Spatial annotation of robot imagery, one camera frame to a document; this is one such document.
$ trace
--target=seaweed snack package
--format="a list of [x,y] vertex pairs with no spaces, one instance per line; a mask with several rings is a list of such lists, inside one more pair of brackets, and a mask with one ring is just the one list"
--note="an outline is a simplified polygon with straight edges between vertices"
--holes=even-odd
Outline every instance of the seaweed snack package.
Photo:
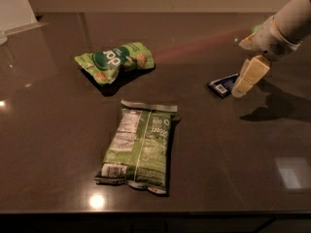
[[177,106],[121,101],[121,122],[105,154],[99,183],[127,183],[157,194],[167,192],[167,147]]
[[112,83],[120,68],[124,71],[155,67],[151,52],[141,43],[122,45],[119,48],[76,56],[75,60],[100,85]]

